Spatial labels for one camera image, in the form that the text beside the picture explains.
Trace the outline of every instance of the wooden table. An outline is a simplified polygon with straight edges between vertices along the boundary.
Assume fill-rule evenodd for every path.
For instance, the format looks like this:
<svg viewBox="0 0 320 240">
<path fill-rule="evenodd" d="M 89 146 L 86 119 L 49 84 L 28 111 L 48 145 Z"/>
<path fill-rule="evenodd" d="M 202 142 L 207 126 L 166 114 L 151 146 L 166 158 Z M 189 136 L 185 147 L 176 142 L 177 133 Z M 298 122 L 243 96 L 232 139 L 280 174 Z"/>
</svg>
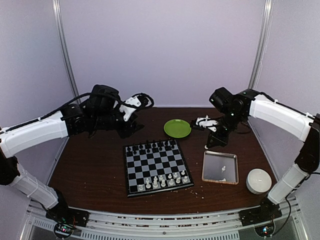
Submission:
<svg viewBox="0 0 320 240">
<path fill-rule="evenodd" d="M 189 214 L 223 211 L 256 206 L 262 196 L 246 187 L 246 177 L 255 168 L 267 171 L 275 183 L 271 167 L 255 137 L 231 133 L 226 147 L 216 152 L 236 154 L 239 184 L 202 181 L 204 145 L 209 131 L 192 130 L 179 140 L 194 186 L 176 191 L 127 198 L 123 146 L 146 140 L 164 140 L 164 124 L 171 119 L 190 122 L 197 117 L 219 117 L 214 108 L 152 108 L 138 112 L 137 121 L 144 129 L 120 139 L 116 131 L 99 131 L 88 139 L 87 133 L 69 139 L 54 171 L 50 186 L 61 190 L 72 207 L 125 214 Z M 239 126 L 239 131 L 247 129 Z"/>
</svg>

